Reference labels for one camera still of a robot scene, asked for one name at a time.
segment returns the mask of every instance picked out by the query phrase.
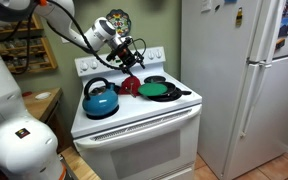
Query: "kettle handle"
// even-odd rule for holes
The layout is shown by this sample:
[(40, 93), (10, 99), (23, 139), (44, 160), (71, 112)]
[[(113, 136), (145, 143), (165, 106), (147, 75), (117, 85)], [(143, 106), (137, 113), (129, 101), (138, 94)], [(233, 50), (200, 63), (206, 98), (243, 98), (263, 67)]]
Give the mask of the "kettle handle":
[(93, 78), (93, 79), (91, 79), (90, 81), (87, 82), (87, 84), (85, 85), (85, 88), (84, 88), (84, 96), (85, 96), (86, 100), (90, 100), (91, 99), (90, 95), (88, 94), (88, 91), (89, 91), (91, 85), (93, 83), (97, 82), (97, 81), (103, 81), (105, 83), (106, 89), (110, 88), (110, 84), (105, 78), (102, 78), (102, 77)]

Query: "decorative plate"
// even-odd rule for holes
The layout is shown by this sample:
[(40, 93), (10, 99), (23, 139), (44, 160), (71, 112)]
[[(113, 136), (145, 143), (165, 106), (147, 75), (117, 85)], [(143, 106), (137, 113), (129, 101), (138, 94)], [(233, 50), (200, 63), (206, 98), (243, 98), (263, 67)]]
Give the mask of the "decorative plate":
[(131, 31), (131, 20), (129, 15), (121, 9), (113, 9), (106, 15), (106, 19), (116, 28), (116, 32), (122, 37)]

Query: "stove control panel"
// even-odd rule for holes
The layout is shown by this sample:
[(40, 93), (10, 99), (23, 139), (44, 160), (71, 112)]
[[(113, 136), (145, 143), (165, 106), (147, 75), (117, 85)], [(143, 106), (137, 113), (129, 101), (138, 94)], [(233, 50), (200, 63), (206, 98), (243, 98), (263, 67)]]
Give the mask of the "stove control panel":
[[(138, 52), (143, 53), (144, 49), (139, 49)], [(101, 59), (106, 61), (106, 57), (108, 56), (108, 54), (102, 54), (99, 56)], [(149, 67), (151, 64), (161, 64), (161, 66), (155, 66), (155, 67), (163, 68), (163, 63), (165, 62), (165, 53), (164, 53), (163, 47), (146, 48), (143, 56), (144, 56), (144, 60), (143, 60), (144, 66), (146, 67), (144, 70), (147, 70), (147, 67)], [(111, 66), (115, 66), (115, 67), (118, 67), (120, 63), (121, 63), (121, 60), (118, 60), (118, 59), (109, 62)], [(104, 64), (100, 63), (94, 56), (76, 58), (75, 66), (76, 66), (76, 70), (77, 70), (79, 77), (115, 71), (106, 67)], [(140, 64), (136, 63), (131, 68), (131, 70), (136, 67), (140, 67)]]

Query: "green pan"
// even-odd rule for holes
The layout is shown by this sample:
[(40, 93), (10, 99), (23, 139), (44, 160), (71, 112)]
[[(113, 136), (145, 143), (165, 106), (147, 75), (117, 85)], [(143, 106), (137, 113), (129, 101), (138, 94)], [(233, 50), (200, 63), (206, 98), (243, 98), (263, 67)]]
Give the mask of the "green pan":
[(167, 91), (164, 84), (145, 83), (138, 88), (138, 92), (144, 96), (159, 96)]

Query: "stove knob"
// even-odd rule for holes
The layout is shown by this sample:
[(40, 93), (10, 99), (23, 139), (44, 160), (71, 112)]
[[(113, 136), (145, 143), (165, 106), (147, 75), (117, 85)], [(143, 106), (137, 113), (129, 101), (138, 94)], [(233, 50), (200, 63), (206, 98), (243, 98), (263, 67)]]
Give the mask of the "stove knob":
[(162, 57), (161, 51), (157, 50), (157, 52), (156, 52), (156, 57), (157, 57), (157, 58), (161, 58), (161, 57)]
[(91, 63), (91, 68), (92, 68), (92, 69), (96, 69), (97, 66), (98, 66), (97, 62), (96, 62), (96, 61), (92, 61), (92, 63)]
[(149, 58), (150, 60), (153, 60), (153, 59), (154, 59), (154, 54), (153, 54), (151, 51), (148, 53), (148, 58)]
[(87, 69), (88, 69), (88, 64), (86, 63), (86, 62), (82, 62), (81, 63), (81, 69), (83, 70), (83, 71), (87, 71)]

